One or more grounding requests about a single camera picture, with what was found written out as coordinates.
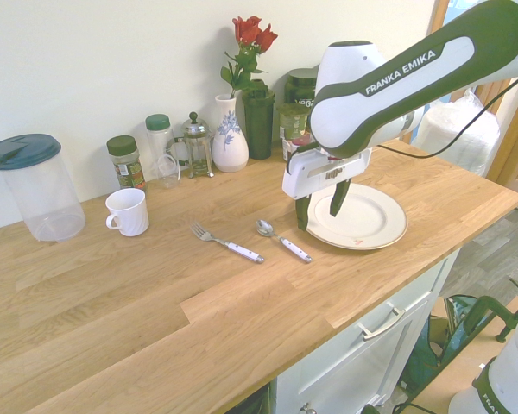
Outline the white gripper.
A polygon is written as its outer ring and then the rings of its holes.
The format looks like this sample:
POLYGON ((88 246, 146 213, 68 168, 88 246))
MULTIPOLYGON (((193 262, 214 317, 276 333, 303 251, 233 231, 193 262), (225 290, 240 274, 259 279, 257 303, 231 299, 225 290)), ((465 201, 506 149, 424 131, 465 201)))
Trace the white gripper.
POLYGON ((337 216, 350 188, 350 179, 365 171, 371 154, 371 148, 340 160, 330 160, 327 154, 318 149, 292 154, 284 172, 282 190, 296 200, 295 212, 299 229, 306 231, 311 194, 331 185, 336 185, 336 188, 330 204, 330 214, 337 216))

